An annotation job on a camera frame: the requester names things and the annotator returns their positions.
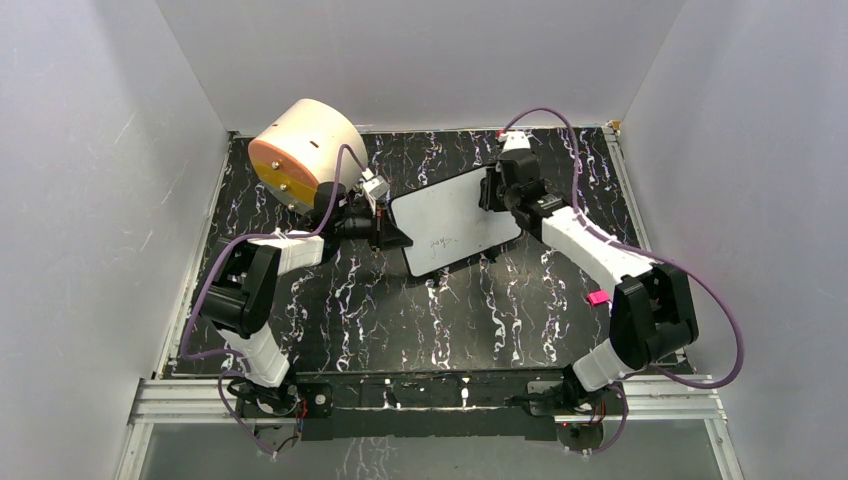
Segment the small white whiteboard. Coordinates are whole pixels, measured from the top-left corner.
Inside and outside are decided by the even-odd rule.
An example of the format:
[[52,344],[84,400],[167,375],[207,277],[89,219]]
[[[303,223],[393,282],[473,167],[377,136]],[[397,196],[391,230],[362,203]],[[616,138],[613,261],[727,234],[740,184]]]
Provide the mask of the small white whiteboard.
[[510,212],[479,206],[485,178],[486,169],[479,167],[391,200],[397,227],[412,240],[402,249],[411,276],[426,276],[522,235]]

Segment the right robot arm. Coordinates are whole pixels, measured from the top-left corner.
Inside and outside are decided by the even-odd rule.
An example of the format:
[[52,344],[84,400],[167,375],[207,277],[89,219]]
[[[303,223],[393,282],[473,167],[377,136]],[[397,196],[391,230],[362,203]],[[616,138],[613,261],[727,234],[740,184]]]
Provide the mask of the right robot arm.
[[608,338],[566,366],[555,390],[571,411],[590,413],[608,386],[698,338],[687,275],[618,246],[562,195],[548,191],[530,148],[500,153],[480,186],[482,209],[509,212],[523,231],[565,255],[611,298]]

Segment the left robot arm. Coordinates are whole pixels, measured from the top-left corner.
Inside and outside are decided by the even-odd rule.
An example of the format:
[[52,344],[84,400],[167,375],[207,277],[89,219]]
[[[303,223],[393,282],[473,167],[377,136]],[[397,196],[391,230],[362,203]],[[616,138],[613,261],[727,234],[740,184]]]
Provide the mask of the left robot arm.
[[286,416],[299,400],[297,387],[285,380],[290,362],[268,324],[278,278],[328,262],[344,240],[364,240],[374,251],[412,246],[388,210],[388,192],[379,178],[364,183],[360,195],[324,182],[292,230],[216,241],[193,314],[246,361],[246,378],[271,414]]

